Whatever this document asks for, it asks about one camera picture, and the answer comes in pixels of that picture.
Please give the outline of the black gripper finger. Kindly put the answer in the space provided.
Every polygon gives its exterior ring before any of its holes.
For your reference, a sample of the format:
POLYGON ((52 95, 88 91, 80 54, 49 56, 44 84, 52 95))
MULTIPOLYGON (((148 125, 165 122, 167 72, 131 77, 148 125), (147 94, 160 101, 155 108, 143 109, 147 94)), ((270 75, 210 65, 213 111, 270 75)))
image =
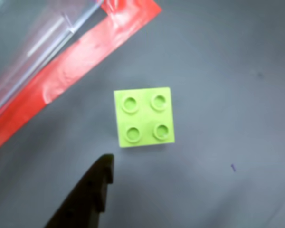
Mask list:
POLYGON ((97 228, 114 180, 114 155, 100 156, 45 225, 47 228, 97 228))

